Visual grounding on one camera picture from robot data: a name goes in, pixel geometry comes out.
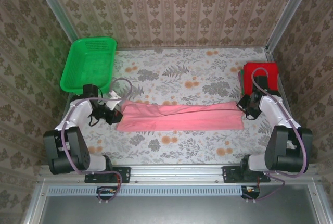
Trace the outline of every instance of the floral tablecloth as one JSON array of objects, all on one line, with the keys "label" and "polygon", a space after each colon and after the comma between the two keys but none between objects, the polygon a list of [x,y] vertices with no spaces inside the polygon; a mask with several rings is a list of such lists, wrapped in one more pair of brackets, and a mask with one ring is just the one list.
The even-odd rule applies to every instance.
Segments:
[{"label": "floral tablecloth", "polygon": [[[158,49],[118,51],[113,76],[133,84],[131,101],[146,104],[210,105],[239,101],[238,71],[249,61],[267,61],[263,48]],[[129,86],[116,84],[124,95]],[[83,130],[91,153],[114,164],[238,163],[264,152],[270,125],[263,114],[244,119],[244,130],[124,133],[101,120]]]}]

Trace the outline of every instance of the patterned wallpaper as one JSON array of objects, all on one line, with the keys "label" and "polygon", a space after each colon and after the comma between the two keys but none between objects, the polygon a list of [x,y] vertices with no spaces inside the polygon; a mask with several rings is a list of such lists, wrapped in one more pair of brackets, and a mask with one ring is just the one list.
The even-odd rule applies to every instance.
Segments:
[{"label": "patterned wallpaper", "polygon": [[303,0],[273,55],[293,116],[314,133],[312,161],[333,203],[333,0]]},{"label": "patterned wallpaper", "polygon": [[59,0],[76,34],[119,47],[265,45],[288,0]]},{"label": "patterned wallpaper", "polygon": [[66,104],[69,45],[46,0],[0,0],[0,223],[19,223],[29,205],[42,135]]}]

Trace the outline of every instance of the pink towel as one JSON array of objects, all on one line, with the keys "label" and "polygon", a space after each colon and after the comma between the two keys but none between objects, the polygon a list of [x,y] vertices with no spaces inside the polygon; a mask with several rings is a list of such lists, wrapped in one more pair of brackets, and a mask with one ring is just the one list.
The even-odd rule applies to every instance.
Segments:
[{"label": "pink towel", "polygon": [[118,131],[206,131],[242,130],[243,113],[235,102],[210,106],[201,105],[146,105],[126,101]]}]

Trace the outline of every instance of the aluminum frame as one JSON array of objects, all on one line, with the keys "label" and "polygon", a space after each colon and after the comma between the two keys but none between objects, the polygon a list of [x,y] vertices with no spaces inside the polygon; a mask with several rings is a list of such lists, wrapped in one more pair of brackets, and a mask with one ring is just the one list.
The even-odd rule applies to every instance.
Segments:
[{"label": "aluminum frame", "polygon": [[[133,186],[230,186],[254,185],[256,183],[224,183],[222,167],[238,166],[238,164],[212,164],[212,165],[125,165],[131,167],[131,179],[128,185]],[[282,178],[289,185],[307,185],[311,200],[320,224],[333,223],[332,212],[320,185],[320,176],[316,165],[310,164],[307,172],[298,178]],[[279,185],[279,181],[261,183],[262,185]],[[115,186],[114,183],[84,183],[84,175],[69,173],[66,175],[53,175],[48,166],[42,166],[37,179],[36,188],[32,196],[30,207],[24,224],[40,223],[49,186]]]}]

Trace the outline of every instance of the green plastic basket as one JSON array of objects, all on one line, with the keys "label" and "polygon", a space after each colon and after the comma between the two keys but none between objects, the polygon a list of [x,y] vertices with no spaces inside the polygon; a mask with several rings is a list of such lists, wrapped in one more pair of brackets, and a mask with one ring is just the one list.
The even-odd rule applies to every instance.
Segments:
[{"label": "green plastic basket", "polygon": [[81,38],[73,42],[60,80],[61,88],[82,94],[83,85],[93,84],[108,93],[116,46],[116,41],[108,37]]}]

